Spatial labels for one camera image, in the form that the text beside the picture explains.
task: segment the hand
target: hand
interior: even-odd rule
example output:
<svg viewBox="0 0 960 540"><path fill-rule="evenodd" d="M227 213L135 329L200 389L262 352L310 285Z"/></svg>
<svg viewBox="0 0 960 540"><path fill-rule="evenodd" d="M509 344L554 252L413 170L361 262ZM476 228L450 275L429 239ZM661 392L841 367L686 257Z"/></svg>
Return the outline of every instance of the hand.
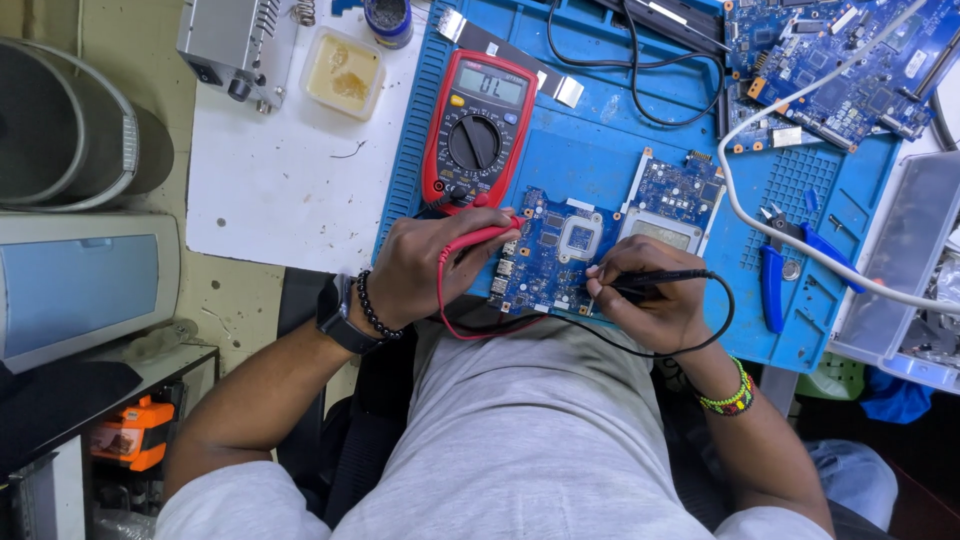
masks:
<svg viewBox="0 0 960 540"><path fill-rule="evenodd" d="M608 286L625 272L706 268L704 260L643 234L617 242L587 270L587 290L600 311L640 345L661 354L696 347L710 338L704 322L706 280L656 285L661 298L634 306Z"/></svg>
<svg viewBox="0 0 960 540"><path fill-rule="evenodd" d="M444 219L397 219L390 228L380 256L367 277L367 293L373 312L387 328L400 330L435 312L437 303L437 257L455 238L489 226L507 227L513 209L464 209ZM496 238L450 254L444 266L444 303L467 292L487 260L503 244L520 238L520 231L507 231ZM367 333L379 336L356 302L350 321Z"/></svg>

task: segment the red multimeter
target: red multimeter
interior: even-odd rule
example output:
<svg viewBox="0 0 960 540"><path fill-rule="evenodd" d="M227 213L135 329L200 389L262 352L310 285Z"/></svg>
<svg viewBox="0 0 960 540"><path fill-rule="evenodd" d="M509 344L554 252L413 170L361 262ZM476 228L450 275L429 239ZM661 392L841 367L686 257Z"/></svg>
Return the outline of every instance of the red multimeter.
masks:
<svg viewBox="0 0 960 540"><path fill-rule="evenodd" d="M467 195L437 207L453 215L486 193L503 200L537 98L537 76L510 61L457 49L450 56L423 155L423 200L458 186Z"/></svg>

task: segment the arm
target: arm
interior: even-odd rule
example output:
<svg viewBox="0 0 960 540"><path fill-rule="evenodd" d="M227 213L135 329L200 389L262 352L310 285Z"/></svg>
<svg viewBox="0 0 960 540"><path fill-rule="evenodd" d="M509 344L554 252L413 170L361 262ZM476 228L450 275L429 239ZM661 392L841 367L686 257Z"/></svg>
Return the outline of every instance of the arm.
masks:
<svg viewBox="0 0 960 540"><path fill-rule="evenodd" d="M370 276L371 306L387 328L398 330L433 313L437 256L454 238L490 225L510 224L510 209L467 209L446 219L400 219L390 230ZM451 254L444 269L444 299L467 291L490 255L519 231ZM351 288L349 321L380 337L367 323ZM197 404L169 455L164 486L169 500L187 482L217 469L269 460L306 408L352 354L309 321L240 364Z"/></svg>
<svg viewBox="0 0 960 540"><path fill-rule="evenodd" d="M669 353L699 345L712 335L704 322L705 280L658 285L661 298L637 306L607 285L622 272L704 267L702 259L638 234L617 243L599 267L588 270L587 287L604 315L633 340ZM690 383L709 399L727 399L740 387L736 365L719 342L674 359ZM780 506L804 515L834 536L827 499L809 454L759 390L753 406L738 416L705 414L739 509Z"/></svg>

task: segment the blue handled pliers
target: blue handled pliers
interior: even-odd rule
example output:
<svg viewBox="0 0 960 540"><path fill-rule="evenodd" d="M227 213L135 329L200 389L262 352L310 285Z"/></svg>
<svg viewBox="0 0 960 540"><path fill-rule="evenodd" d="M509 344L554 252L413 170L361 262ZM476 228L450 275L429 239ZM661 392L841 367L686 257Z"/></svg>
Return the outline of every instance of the blue handled pliers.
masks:
<svg viewBox="0 0 960 540"><path fill-rule="evenodd" d="M760 207L763 217L767 218L767 225L769 227L797 238L811 248L836 260L840 264L853 270L853 272L856 272L856 268L850 261L844 257L839 250L833 247L832 244L813 231L813 227L811 227L809 223L804 222L798 227L786 220L786 214L783 210L777 208L777 205L771 204L770 206L776 214L771 214L764 207ZM763 266L760 273L763 297L763 319L766 321L767 330L773 333L783 332L783 309L780 305L780 283L783 280L783 255L780 254L782 249L783 242L773 237L770 238L769 245L760 248L760 252L763 254ZM853 289L853 292L861 293L866 290L845 278L840 279Z"/></svg>

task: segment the black bead bracelet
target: black bead bracelet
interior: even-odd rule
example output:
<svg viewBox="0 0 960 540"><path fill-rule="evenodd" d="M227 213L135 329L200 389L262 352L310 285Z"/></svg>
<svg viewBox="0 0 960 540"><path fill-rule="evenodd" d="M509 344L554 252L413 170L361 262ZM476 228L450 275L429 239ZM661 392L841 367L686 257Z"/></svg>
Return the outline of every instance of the black bead bracelet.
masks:
<svg viewBox="0 0 960 540"><path fill-rule="evenodd" d="M373 306L370 305L370 298L367 296L367 276L370 270L364 270L357 276L357 296L360 298L360 307L363 308L363 314L367 316L367 321L373 326L373 329L383 334L387 339L400 339L403 336L403 330L392 331L383 326L373 314Z"/></svg>

